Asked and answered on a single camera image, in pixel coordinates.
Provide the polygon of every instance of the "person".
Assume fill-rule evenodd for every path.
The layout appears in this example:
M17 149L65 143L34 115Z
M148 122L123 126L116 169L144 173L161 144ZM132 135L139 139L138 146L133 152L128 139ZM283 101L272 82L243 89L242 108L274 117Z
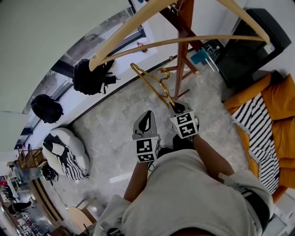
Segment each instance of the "person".
M272 197L252 172L234 172L199 134L192 142L176 135L153 165L148 174L136 164L95 236L260 236L272 216Z
M22 213L24 212L24 210L31 206L32 202L28 201L27 203L24 202L17 202L17 203L12 203L9 207L8 207L8 212L13 215L16 216L17 213Z
M5 179L0 180L0 185L5 187L8 186L7 181Z

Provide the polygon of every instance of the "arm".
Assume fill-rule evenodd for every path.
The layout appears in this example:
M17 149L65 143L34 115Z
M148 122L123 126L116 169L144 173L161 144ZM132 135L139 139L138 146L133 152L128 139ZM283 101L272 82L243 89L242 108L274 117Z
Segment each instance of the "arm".
M207 168L208 174L219 181L219 173L227 176L234 174L234 170L226 159L220 156L205 140L198 134L193 138L194 148L199 154L200 159Z
M146 163L137 163L131 180L124 195L124 199L133 202L147 185L148 166Z

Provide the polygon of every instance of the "cable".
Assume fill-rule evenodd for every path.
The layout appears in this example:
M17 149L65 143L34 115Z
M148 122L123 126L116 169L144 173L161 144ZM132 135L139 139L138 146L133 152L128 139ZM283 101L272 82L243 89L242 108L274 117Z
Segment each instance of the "cable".
M91 227L91 226L86 227L85 224L83 224L83 225L84 225L84 227L85 227L85 230L84 230L81 234L73 234L73 233L72 233L72 236L87 236L87 235L89 235L88 228Z
M65 208L68 210L68 209L69 209L69 206L63 202L63 200L61 199L61 197L60 197L59 193L56 191L55 187L53 186L53 182L52 182L52 181L50 181L50 183L51 183L51 185L52 185L53 189L55 190L55 192L57 193L57 195L59 196L59 198L60 198L61 202L63 203L63 205L64 205L64 206L65 206Z
M150 161L150 162L147 163L147 169L148 169L150 172L153 172L152 170L150 170L151 165L153 166L153 170L154 170L154 169L155 169L155 166L153 165L153 161Z

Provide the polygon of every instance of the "gray floor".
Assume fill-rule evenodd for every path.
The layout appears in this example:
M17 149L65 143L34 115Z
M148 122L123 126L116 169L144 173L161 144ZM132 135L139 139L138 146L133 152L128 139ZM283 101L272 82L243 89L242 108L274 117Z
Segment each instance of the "gray floor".
M165 82L171 94L174 94L174 81L175 74L172 73L171 79ZM190 92L180 100L188 102L195 110L200 121L200 135L231 163L235 171L247 169L240 138L221 102L222 97L230 93L222 77L205 66L199 75L183 81L182 91L186 89ZM75 206L85 197L96 197L96 212L92 213L99 217L113 194L124 194L136 164L131 142L133 123L147 110L155 114L161 145L171 146L175 133L168 109L141 79L106 99L73 124L75 134L85 145L91 167L89 180L76 183L61 176L54 183L65 204ZM52 186L45 182L44 185L65 218L64 225L73 232L79 232Z

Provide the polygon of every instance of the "gold metal frame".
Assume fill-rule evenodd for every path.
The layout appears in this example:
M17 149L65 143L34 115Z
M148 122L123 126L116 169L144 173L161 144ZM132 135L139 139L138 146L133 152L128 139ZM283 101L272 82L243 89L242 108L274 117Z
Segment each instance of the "gold metal frame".
M165 99L163 98L163 96L161 94L158 93L158 91L142 76L142 74L140 72L142 72L143 74L145 74L146 76L153 78L154 80L156 80L160 86L162 87L162 89L165 91L167 98L169 99L169 102L175 106L174 101L172 100L169 91L167 89L167 87L164 85L163 80L169 79L170 77L170 72L166 69L166 68L161 68L161 70L166 74L166 78L162 78L162 79L158 79L155 76L150 75L149 73L147 73L146 71L144 71L143 69L139 68L138 65L131 63L130 64L132 70L135 71L135 73L144 80L144 82L148 85L148 87L161 99L161 101L166 105L166 107L169 107L168 103L165 101Z

